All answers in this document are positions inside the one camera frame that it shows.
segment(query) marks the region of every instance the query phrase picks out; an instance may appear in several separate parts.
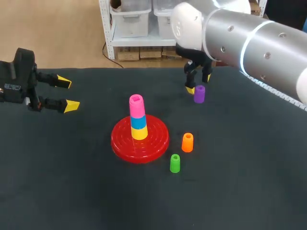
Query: purple cup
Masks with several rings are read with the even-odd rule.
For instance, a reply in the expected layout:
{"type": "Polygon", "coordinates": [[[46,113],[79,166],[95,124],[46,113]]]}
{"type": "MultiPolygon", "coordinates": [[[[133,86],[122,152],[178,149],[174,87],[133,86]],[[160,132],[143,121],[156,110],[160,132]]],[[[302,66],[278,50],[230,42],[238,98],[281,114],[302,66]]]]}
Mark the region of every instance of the purple cup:
{"type": "Polygon", "coordinates": [[[201,104],[205,101],[205,87],[203,85],[198,85],[195,87],[194,102],[201,104]]]}

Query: orange cup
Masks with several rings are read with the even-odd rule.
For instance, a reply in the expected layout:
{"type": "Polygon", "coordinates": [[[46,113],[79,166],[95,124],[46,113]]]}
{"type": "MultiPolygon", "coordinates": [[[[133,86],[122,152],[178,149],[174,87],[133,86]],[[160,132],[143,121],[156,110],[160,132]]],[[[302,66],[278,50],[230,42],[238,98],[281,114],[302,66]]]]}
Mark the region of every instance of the orange cup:
{"type": "Polygon", "coordinates": [[[184,152],[192,152],[193,150],[193,135],[191,133],[185,133],[182,139],[182,151],[184,152]]]}

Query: yellow ring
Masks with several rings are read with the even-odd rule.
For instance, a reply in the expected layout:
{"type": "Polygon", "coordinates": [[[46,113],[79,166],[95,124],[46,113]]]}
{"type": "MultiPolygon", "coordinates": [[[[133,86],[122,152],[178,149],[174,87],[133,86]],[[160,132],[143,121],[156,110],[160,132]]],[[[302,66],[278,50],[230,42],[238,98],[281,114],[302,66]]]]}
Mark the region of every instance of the yellow ring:
{"type": "Polygon", "coordinates": [[[136,140],[144,140],[148,136],[147,125],[142,129],[134,129],[131,127],[131,134],[136,140]]]}

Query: storage bin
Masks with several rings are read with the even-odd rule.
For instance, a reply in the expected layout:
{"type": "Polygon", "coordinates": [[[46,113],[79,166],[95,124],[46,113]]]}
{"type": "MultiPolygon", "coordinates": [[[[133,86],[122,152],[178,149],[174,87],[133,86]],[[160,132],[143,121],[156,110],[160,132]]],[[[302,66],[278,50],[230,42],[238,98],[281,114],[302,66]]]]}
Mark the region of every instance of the storage bin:
{"type": "Polygon", "coordinates": [[[175,6],[184,0],[153,0],[153,11],[158,17],[159,35],[162,39],[175,39],[171,29],[171,15],[175,6]]]}
{"type": "Polygon", "coordinates": [[[122,0],[121,12],[115,12],[110,7],[120,37],[147,36],[148,15],[151,11],[151,0],[122,0]]]}

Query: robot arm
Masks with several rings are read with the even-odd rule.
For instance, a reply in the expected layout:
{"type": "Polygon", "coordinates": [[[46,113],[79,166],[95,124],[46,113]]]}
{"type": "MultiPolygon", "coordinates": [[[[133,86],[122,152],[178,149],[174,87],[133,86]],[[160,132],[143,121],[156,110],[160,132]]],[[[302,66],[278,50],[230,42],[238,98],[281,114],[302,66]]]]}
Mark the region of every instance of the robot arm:
{"type": "Polygon", "coordinates": [[[57,74],[37,72],[34,52],[31,50],[19,48],[13,62],[0,61],[0,102],[21,104],[27,98],[29,110],[38,112],[42,108],[60,113],[78,109],[79,102],[37,96],[35,88],[38,82],[67,89],[71,86],[70,80],[57,74]]]}
{"type": "Polygon", "coordinates": [[[307,104],[306,33],[242,10],[200,8],[185,2],[174,8],[171,25],[181,47],[202,50],[307,104]]]}

